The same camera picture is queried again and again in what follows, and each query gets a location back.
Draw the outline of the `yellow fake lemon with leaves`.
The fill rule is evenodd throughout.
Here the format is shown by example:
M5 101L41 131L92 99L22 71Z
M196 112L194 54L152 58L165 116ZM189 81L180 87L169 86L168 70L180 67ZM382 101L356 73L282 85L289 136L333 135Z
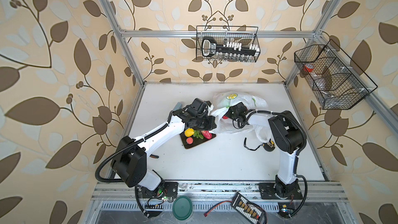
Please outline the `yellow fake lemon with leaves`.
M201 139L201 140L204 139L204 136L203 136L203 134L202 134L201 131L197 131L197 130L194 130L194 129L192 129L192 128L188 128L188 129L184 132L184 135L185 135L185 137L187 137L187 138L194 137L194 138L196 138L196 139Z

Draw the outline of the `white plastic bag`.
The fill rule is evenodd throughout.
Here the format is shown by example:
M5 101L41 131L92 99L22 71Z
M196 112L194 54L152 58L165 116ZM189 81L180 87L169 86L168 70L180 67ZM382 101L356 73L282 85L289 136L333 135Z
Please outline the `white plastic bag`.
M261 97L244 92L222 92L213 98L211 115L215 117L215 134L238 134L253 131L262 143L272 138L268 123L270 114L260 113L268 109Z

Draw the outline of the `pink fake peach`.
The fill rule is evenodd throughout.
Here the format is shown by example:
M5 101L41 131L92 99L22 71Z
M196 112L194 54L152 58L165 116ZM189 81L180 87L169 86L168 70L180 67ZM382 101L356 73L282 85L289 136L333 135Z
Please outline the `pink fake peach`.
M186 143L189 145L193 144L193 138L187 138Z

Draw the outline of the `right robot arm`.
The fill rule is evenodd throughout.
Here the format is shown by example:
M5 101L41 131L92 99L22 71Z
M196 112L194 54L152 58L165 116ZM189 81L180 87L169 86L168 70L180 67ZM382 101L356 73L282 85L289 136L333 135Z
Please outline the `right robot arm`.
M243 103L238 103L231 106L225 116L232 120L237 129L247 125L270 127L272 141L280 150L280 160L274 188L268 192L280 199L289 198L296 193L299 190L298 160L300 153L306 147L307 136L292 113L249 110Z

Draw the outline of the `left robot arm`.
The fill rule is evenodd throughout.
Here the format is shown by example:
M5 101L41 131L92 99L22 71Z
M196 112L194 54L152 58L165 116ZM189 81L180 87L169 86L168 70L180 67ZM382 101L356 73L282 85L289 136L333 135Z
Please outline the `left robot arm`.
M166 122L135 138L123 137L116 151L106 158L95 171L102 183L125 183L128 187L141 186L150 191L162 188L163 179L147 169L147 159L171 138L186 129L211 131L217 127L210 115L212 104L196 98L191 104L171 111Z

